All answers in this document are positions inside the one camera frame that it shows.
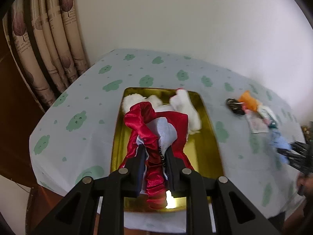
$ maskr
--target white wall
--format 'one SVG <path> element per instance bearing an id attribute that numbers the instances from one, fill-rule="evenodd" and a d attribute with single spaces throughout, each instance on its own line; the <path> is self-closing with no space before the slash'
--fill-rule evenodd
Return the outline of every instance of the white wall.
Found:
<path id="1" fill-rule="evenodd" d="M 25 218 L 30 188 L 0 175 L 0 212 L 16 235 L 25 235 Z"/>
<path id="2" fill-rule="evenodd" d="M 153 49 L 230 68 L 313 118 L 313 30 L 294 0 L 77 0 L 93 64 L 115 48 Z"/>

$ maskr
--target beige curtain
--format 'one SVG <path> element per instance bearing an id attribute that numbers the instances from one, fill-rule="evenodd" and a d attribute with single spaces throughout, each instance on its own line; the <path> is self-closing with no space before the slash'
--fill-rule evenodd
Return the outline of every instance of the beige curtain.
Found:
<path id="1" fill-rule="evenodd" d="M 26 76 L 39 99 L 45 105 L 51 106 L 55 101 L 55 96 L 39 67 L 29 41 L 24 21 L 24 0 L 15 0 L 13 2 L 11 19 L 14 44 Z"/>
<path id="2" fill-rule="evenodd" d="M 20 69 L 25 72 L 25 82 L 32 86 L 40 103 L 50 107 L 89 66 L 79 37 L 74 0 L 30 0 L 30 8 L 27 1 L 15 0 L 11 18 L 7 21 L 4 17 L 3 26 L 9 47 L 15 49 L 12 54 L 19 58 L 17 65 L 21 64 Z M 31 20 L 31 29 L 30 21 L 25 24 L 25 17 Z M 29 31 L 34 33 L 31 40 Z"/>
<path id="3" fill-rule="evenodd" d="M 51 76 L 51 79 L 53 80 L 57 89 L 59 90 L 60 93 L 63 93 L 66 87 L 65 83 L 62 81 L 62 78 L 63 80 L 67 81 L 63 67 L 59 65 L 59 67 L 57 68 L 51 59 L 41 26 L 38 0 L 30 0 L 30 4 L 32 16 L 32 30 L 34 32 L 34 36 L 37 42 L 41 58 L 43 59 L 44 65 L 46 66 Z"/>
<path id="4" fill-rule="evenodd" d="M 17 67 L 17 69 L 18 69 L 18 72 L 20 73 L 20 75 L 21 75 L 21 77 L 22 77 L 22 79 L 23 79 L 25 85 L 27 86 L 27 88 L 28 88 L 29 92 L 31 93 L 32 97 L 34 98 L 35 102 L 38 104 L 39 108 L 44 112 L 44 109 L 43 109 L 41 103 L 39 102 L 39 100 L 37 99 L 37 97 L 35 96 L 35 94 L 33 93 L 31 87 L 29 86 L 28 82 L 26 81 L 26 79 L 25 79 L 23 73 L 21 72 L 21 69 L 19 68 L 18 63 L 16 62 L 15 57 L 14 57 L 14 55 L 13 55 L 12 47 L 11 47 L 11 44 L 10 44 L 9 29 L 8 29 L 8 27 L 7 27 L 7 13 L 6 13 L 6 14 L 4 15 L 4 17 L 2 18 L 2 25 L 3 25 L 4 35 L 5 35 L 5 38 L 6 38 L 6 40 L 7 40 L 7 45 L 8 45 L 8 47 L 9 47 L 9 49 L 10 49 L 11 55 L 12 55 L 12 57 L 13 57 L 13 60 L 14 60 L 14 62 L 15 62 L 15 65 L 16 65 L 16 67 Z"/>

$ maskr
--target red satin costume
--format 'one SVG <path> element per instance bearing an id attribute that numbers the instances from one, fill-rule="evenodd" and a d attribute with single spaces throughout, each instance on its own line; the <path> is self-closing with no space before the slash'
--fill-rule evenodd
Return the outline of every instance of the red satin costume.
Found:
<path id="1" fill-rule="evenodd" d="M 136 139 L 139 135 L 149 154 L 149 158 L 146 161 L 147 174 L 143 179 L 147 182 L 147 202 L 150 208 L 153 209 L 162 209 L 167 205 L 167 189 L 162 170 L 161 156 L 158 151 L 158 137 L 146 126 L 153 119 L 160 117 L 165 117 L 168 123 L 172 124 L 176 129 L 177 140 L 172 144 L 174 157 L 182 159 L 187 168 L 193 169 L 183 152 L 188 132 L 188 116 L 176 111 L 155 112 L 149 102 L 141 102 L 133 105 L 124 117 L 125 124 L 132 129 L 132 132 L 127 145 L 127 155 L 121 163 L 120 168 L 125 165 L 128 158 L 136 155 L 136 149 L 138 147 Z"/>

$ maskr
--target wooden floor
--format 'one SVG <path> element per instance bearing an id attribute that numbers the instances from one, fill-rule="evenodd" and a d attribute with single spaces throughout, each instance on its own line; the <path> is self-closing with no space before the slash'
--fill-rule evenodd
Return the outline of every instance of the wooden floor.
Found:
<path id="1" fill-rule="evenodd" d="M 32 190 L 31 200 L 29 201 L 26 215 L 26 234 L 38 225 L 38 223 L 54 208 L 55 205 L 63 198 L 42 186 Z M 97 234 L 99 215 L 96 217 L 94 235 Z M 124 228 L 124 235 L 162 235 L 163 233 L 131 230 Z"/>

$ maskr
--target gold tray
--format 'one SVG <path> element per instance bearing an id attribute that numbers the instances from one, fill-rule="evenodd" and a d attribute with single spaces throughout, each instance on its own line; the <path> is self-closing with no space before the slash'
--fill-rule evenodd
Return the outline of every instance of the gold tray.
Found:
<path id="1" fill-rule="evenodd" d="M 164 104 L 169 103 L 170 97 L 176 94 L 173 89 L 159 88 L 126 88 L 123 94 L 125 96 L 131 94 L 141 94 L 144 97 L 156 95 Z M 218 145 L 212 130 L 211 122 L 206 113 L 200 95 L 196 92 L 188 91 L 190 100 L 199 113 L 202 122 L 202 129 L 199 133 L 188 136 L 188 141 L 184 147 L 184 153 L 187 155 L 191 165 L 195 171 L 202 176 L 208 178 L 218 178 L 223 176 L 223 168 L 219 156 Z M 129 140 L 131 129 L 124 124 L 124 114 L 120 105 L 117 117 L 113 149 L 111 160 L 111 172 L 118 169 L 127 153 L 127 143 Z M 167 207 L 161 210 L 152 210 L 146 203 L 147 195 L 140 194 L 139 197 L 125 198 L 124 211 L 129 212 L 172 212 L 186 209 L 186 198 L 173 198 L 168 191 L 166 193 Z"/>

